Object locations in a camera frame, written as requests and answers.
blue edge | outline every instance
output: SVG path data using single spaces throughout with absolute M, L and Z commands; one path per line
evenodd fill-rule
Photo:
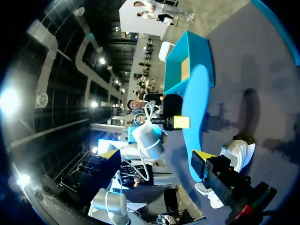
M 267 17 L 267 19 L 273 24 L 275 29 L 281 35 L 288 48 L 290 49 L 292 56 L 294 57 L 296 66 L 300 66 L 300 53 L 297 50 L 292 38 L 286 31 L 285 27 L 278 19 L 278 17 L 260 0 L 251 0 L 252 3 Z
M 200 130 L 207 109 L 209 95 L 209 72 L 205 66 L 198 64 L 191 73 L 182 105 L 182 116 L 189 117 L 191 121 L 190 128 L 182 129 L 182 132 L 187 148 L 189 170 L 196 182 L 200 182 L 201 179 L 191 166 L 192 152 L 193 150 L 202 150 Z

white chair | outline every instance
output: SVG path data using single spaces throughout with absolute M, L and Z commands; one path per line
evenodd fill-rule
M 161 47 L 160 47 L 160 51 L 159 51 L 159 55 L 158 55 L 158 58 L 165 62 L 167 56 L 168 56 L 168 53 L 169 53 L 169 50 L 170 50 L 170 47 L 171 46 L 175 46 L 173 45 L 172 43 L 170 42 L 167 42 L 167 41 L 164 41 L 162 44 L 161 44 Z

wooden block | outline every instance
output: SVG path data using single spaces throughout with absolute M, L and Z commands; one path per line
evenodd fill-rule
M 189 78 L 189 57 L 187 57 L 182 63 L 181 63 L 181 81 L 184 81 L 185 79 Z

black pants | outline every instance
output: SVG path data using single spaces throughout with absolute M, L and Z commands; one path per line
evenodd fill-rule
M 159 21 L 164 22 L 165 18 L 170 18 L 170 19 L 174 19 L 173 17 L 171 17 L 168 14 L 160 14 L 158 15 Z

blue box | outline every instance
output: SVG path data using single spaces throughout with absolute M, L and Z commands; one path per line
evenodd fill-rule
M 171 50 L 165 63 L 164 94 L 179 94 L 184 96 L 189 78 L 181 81 L 181 63 L 189 57 L 190 76 L 196 65 L 206 67 L 210 76 L 210 87 L 215 86 L 215 78 L 210 53 L 210 45 L 206 38 L 186 31 Z

